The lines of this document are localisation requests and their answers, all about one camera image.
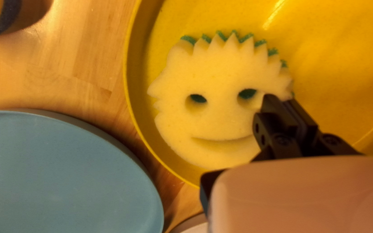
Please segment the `sponge eye hole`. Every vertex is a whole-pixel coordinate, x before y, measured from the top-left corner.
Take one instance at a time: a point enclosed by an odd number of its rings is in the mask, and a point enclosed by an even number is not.
[[[192,94],[189,97],[196,103],[203,104],[207,102],[207,99],[200,94]]]
[[[244,89],[238,93],[238,96],[243,99],[251,99],[257,93],[255,89]]]

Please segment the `yellow bowl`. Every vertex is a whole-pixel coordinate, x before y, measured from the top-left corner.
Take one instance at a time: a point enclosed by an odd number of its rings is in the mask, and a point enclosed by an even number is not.
[[[321,130],[373,154],[373,1],[139,0],[125,46],[126,97],[142,140],[169,171],[194,186],[205,172],[162,140],[146,90],[181,36],[218,29],[252,32],[279,49],[296,99]]]

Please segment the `smiley face sponge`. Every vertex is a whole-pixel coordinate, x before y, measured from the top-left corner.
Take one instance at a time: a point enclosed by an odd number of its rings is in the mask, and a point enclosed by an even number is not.
[[[252,119],[264,94],[292,98],[291,77],[276,49],[252,34],[184,36],[148,88],[155,124],[187,162],[216,170],[249,162],[259,152]]]

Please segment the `wooden surface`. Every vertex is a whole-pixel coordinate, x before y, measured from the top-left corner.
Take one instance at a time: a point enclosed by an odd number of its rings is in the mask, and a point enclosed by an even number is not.
[[[43,1],[48,12],[39,22],[0,36],[0,109],[64,113],[115,136],[153,177],[163,201],[164,231],[201,212],[198,190],[153,158],[128,112],[122,60],[135,0]]]

